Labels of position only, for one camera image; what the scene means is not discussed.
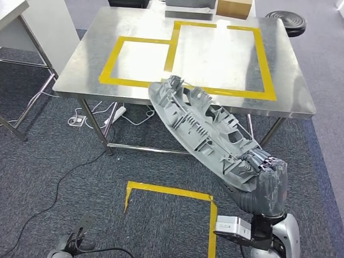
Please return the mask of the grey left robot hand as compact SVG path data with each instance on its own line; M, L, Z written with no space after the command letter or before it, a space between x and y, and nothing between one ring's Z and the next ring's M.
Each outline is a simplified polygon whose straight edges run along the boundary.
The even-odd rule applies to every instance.
M72 258L72 254L64 251L68 238L69 235L61 237L57 247L54 250L50 251L47 258Z

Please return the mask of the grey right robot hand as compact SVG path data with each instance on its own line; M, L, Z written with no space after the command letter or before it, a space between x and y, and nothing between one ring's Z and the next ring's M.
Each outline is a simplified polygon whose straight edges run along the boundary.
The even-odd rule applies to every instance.
M287 163L256 148L241 157L249 168L253 168L256 188L242 191L224 182L220 185L236 205L247 213L278 218L284 215L287 192Z

